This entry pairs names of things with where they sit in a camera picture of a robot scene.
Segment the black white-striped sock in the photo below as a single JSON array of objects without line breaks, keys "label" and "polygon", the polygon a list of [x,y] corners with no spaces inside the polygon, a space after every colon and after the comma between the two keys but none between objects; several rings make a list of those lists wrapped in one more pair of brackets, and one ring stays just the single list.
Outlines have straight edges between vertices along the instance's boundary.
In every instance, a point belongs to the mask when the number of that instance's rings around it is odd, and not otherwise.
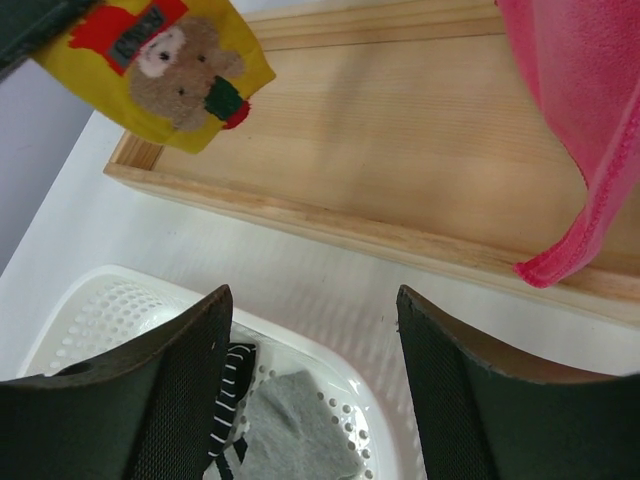
[{"label": "black white-striped sock", "polygon": [[228,345],[217,394],[213,425],[206,450],[207,468],[203,479],[239,479],[248,445],[242,427],[246,398],[255,376],[257,346],[253,343]]}]

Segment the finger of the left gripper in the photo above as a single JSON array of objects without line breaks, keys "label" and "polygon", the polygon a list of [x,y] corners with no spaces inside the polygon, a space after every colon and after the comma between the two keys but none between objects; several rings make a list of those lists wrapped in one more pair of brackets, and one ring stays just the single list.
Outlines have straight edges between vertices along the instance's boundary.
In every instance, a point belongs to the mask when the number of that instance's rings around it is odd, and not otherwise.
[{"label": "finger of the left gripper", "polygon": [[1,81],[97,4],[95,0],[1,0]]}]

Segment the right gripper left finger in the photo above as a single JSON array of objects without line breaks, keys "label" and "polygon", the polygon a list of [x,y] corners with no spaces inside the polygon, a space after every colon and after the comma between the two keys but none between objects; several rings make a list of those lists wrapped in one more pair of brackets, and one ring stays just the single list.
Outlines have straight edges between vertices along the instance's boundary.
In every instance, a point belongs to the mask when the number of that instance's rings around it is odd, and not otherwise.
[{"label": "right gripper left finger", "polygon": [[232,311],[223,285],[117,348],[2,382],[2,478],[202,478]]}]

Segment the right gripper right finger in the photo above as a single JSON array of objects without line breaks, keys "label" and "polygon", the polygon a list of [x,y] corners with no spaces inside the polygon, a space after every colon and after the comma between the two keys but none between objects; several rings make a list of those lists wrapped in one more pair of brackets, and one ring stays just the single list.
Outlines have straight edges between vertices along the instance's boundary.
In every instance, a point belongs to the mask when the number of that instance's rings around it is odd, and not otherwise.
[{"label": "right gripper right finger", "polygon": [[517,349],[402,286],[398,327],[431,479],[635,479],[639,378]]}]

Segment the grey striped-cuff sock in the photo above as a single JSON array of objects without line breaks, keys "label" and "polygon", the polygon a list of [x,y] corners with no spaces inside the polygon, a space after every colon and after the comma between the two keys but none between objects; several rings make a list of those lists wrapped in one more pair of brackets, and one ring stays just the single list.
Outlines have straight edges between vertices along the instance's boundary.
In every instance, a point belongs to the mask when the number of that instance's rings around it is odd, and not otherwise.
[{"label": "grey striped-cuff sock", "polygon": [[216,479],[354,479],[357,453],[307,371],[277,376],[249,399],[249,428],[216,459]]}]

